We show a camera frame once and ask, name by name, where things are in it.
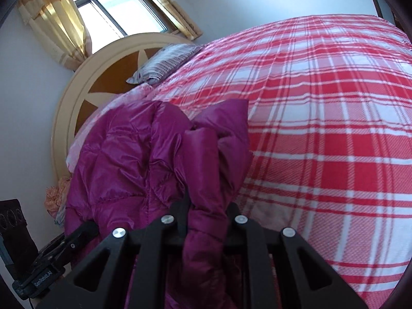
curtain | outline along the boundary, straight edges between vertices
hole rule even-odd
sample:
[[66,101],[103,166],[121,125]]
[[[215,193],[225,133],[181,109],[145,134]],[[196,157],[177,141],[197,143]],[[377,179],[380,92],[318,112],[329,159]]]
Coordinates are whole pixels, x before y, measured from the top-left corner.
[[90,34],[73,0],[19,0],[18,8],[60,65],[75,71],[92,54]]
[[153,2],[166,14],[172,23],[188,39],[194,40],[203,35],[195,22],[174,0],[153,0]]

metal rivet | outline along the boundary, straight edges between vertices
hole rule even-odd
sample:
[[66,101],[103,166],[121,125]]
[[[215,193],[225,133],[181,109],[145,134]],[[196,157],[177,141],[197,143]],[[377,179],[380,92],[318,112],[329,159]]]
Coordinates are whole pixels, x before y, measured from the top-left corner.
[[113,235],[113,237],[115,237],[115,238],[121,238],[121,237],[123,237],[125,234],[126,234],[126,230],[123,229],[123,228],[114,229],[113,232],[112,232],[112,235]]
[[285,237],[292,238],[296,234],[296,231],[293,228],[285,228],[282,230],[282,233]]
[[164,215],[160,220],[163,224],[171,224],[175,221],[175,218],[172,215]]
[[246,222],[248,222],[248,218],[247,218],[245,215],[237,215],[237,216],[234,218],[234,221],[235,221],[237,224],[245,224]]

purple puffer jacket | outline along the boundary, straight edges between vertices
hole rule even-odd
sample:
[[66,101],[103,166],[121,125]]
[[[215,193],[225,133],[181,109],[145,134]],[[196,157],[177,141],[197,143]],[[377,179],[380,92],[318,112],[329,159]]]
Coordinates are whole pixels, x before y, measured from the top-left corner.
[[248,102],[228,100],[190,121],[176,106],[133,102],[109,111],[90,131],[67,196],[65,232],[94,220],[100,236],[144,228],[189,188],[192,207],[182,257],[169,266],[166,308],[236,308],[222,256],[225,210],[249,168]]

striped pillow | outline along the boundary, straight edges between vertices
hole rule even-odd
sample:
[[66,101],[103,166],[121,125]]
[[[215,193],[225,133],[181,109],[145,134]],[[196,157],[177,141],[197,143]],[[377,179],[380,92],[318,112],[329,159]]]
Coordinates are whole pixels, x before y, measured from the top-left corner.
[[149,85],[159,83],[186,63],[201,48],[202,46],[194,44],[169,44],[146,61],[126,82],[131,85],[139,85],[143,82]]

window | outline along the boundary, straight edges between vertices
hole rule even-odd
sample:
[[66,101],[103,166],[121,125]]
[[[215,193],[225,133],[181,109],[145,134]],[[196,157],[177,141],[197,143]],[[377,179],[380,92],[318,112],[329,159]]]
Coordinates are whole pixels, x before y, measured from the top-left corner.
[[93,53],[125,36],[176,30],[151,0],[74,1],[89,30]]

